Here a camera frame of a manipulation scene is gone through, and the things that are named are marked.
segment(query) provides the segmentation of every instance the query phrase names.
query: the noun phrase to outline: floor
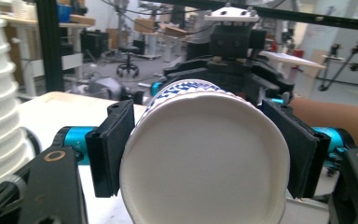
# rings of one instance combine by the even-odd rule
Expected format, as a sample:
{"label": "floor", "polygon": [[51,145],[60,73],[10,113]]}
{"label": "floor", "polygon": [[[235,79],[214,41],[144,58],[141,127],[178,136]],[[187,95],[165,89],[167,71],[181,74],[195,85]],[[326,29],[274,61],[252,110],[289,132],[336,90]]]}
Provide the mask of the floor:
{"label": "floor", "polygon": [[[181,60],[181,58],[173,54],[171,57],[171,62],[173,63],[165,63],[161,57],[155,60],[140,57],[132,57],[131,59],[140,69],[140,75],[136,78],[132,76],[119,77],[116,74],[117,65],[119,63],[85,63],[83,65],[83,71],[85,77],[89,77],[91,74],[100,77],[112,77],[127,87],[129,91],[144,91],[144,104],[147,104],[151,97],[149,88],[146,87],[146,85],[158,81],[160,79],[158,75],[161,75],[164,68],[173,66],[175,62]],[[292,70],[292,73],[289,75],[289,80],[295,83],[295,92],[304,97],[316,101],[358,106],[358,86],[334,83],[328,91],[319,91],[318,87],[322,81],[307,77],[298,70]],[[36,85],[38,94],[46,92],[44,90],[43,79],[38,80]],[[71,91],[73,87],[73,83],[66,82],[65,89],[67,91]]]}

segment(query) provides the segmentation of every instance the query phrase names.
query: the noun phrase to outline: stool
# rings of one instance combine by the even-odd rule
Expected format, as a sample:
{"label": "stool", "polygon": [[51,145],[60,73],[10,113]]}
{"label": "stool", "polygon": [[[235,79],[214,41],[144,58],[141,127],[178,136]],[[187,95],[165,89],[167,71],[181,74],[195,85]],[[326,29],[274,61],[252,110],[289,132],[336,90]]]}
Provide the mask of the stool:
{"label": "stool", "polygon": [[116,70],[117,75],[123,77],[124,71],[127,71],[127,74],[132,74],[132,77],[138,77],[139,68],[135,64],[131,63],[131,54],[137,53],[139,49],[134,46],[125,46],[118,49],[123,53],[127,53],[127,62],[118,65]]}

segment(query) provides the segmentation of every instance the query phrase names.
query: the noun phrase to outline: person's arm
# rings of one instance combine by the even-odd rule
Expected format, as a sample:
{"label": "person's arm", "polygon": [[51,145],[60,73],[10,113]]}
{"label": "person's arm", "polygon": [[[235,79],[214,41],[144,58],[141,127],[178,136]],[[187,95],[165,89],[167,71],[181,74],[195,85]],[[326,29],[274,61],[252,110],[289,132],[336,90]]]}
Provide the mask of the person's arm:
{"label": "person's arm", "polygon": [[358,146],[358,107],[295,98],[290,106],[294,115],[310,127],[342,128],[351,134]]}

